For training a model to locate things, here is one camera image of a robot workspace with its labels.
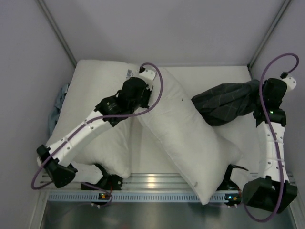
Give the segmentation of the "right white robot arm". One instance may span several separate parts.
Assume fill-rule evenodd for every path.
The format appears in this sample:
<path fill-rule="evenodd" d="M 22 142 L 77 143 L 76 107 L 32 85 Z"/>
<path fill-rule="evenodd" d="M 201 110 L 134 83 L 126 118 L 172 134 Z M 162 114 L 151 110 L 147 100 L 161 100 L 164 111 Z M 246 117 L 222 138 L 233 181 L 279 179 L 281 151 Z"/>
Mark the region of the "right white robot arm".
<path fill-rule="evenodd" d="M 296 198 L 297 186 L 290 184 L 284 160 L 286 114 L 280 108 L 285 93 L 296 87 L 296 80 L 269 78 L 229 83 L 224 91 L 229 102 L 241 108 L 238 116 L 253 112 L 259 136 L 259 172 L 239 195 L 227 194 L 226 205 L 246 206 L 281 213 Z"/>

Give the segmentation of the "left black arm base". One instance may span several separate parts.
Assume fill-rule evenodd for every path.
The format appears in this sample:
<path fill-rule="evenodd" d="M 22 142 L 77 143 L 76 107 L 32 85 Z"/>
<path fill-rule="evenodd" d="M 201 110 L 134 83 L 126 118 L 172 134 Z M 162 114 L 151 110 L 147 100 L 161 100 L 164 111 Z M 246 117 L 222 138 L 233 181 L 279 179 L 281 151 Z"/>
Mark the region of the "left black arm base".
<path fill-rule="evenodd" d="M 121 190 L 123 184 L 123 178 L 118 175 L 108 175 L 104 176 L 97 184 L 90 184 L 91 186 L 95 186 L 101 188 L 103 190 Z"/>

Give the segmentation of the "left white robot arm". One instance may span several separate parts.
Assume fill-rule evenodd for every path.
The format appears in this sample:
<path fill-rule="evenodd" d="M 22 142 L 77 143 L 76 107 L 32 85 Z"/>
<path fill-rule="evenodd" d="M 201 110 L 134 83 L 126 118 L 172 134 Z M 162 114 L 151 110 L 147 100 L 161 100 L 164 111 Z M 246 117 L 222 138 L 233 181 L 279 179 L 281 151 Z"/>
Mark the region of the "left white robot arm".
<path fill-rule="evenodd" d="M 112 129 L 119 122 L 135 116 L 138 108 L 148 108 L 154 77 L 131 77 L 113 96 L 102 99 L 89 116 L 58 142 L 37 148 L 41 168 L 45 169 L 55 187 L 71 182 L 98 184 L 107 175 L 97 165 L 76 163 L 74 158 L 92 140 Z"/>

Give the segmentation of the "dark grey checked pillowcase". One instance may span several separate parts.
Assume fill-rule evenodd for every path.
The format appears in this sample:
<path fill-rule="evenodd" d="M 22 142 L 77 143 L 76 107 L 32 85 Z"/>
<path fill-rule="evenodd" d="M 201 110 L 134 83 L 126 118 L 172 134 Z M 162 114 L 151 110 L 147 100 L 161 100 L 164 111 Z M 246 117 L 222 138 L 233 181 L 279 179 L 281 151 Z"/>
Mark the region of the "dark grey checked pillowcase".
<path fill-rule="evenodd" d="M 227 124 L 254 111 L 259 81 L 222 83 L 192 98 L 196 110 L 210 126 Z"/>

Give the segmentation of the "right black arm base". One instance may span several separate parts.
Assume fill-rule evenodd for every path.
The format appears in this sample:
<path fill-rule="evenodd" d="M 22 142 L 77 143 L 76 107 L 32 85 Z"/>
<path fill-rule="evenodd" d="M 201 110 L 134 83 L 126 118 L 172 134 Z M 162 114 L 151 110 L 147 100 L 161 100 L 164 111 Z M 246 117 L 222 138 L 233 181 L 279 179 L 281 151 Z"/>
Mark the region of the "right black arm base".
<path fill-rule="evenodd" d="M 239 190 L 238 185 L 231 180 L 231 174 L 232 174 L 233 169 L 234 169 L 233 165 L 229 165 L 227 167 L 227 170 L 225 172 L 223 181 L 221 182 L 221 184 L 217 188 L 217 191 Z"/>

